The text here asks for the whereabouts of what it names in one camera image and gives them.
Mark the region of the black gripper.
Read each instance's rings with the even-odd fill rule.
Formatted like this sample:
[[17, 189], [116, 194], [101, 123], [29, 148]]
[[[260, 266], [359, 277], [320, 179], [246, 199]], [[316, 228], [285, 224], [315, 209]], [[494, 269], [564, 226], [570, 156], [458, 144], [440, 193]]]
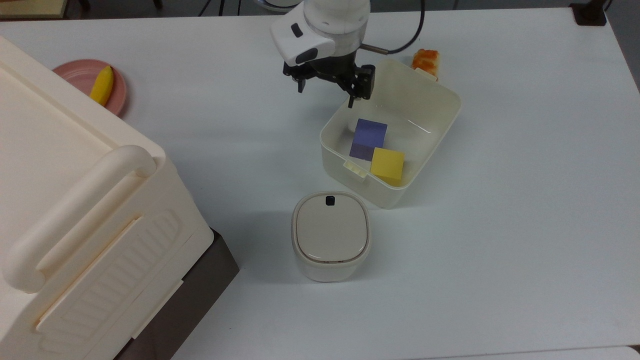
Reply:
[[355, 64], [356, 51], [341, 56], [330, 56], [307, 61], [295, 66], [283, 64], [282, 73], [297, 83], [298, 93], [302, 93], [306, 80], [318, 78], [334, 84], [345, 84], [349, 94], [348, 108], [354, 107], [355, 100], [369, 100], [375, 86], [376, 67], [374, 64]]

